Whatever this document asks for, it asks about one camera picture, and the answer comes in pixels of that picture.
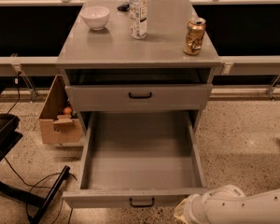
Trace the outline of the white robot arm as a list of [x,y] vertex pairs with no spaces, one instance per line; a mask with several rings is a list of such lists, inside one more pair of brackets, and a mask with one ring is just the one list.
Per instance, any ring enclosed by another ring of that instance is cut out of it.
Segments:
[[280,224],[280,189],[246,196],[226,185],[188,196],[174,217],[184,224]]

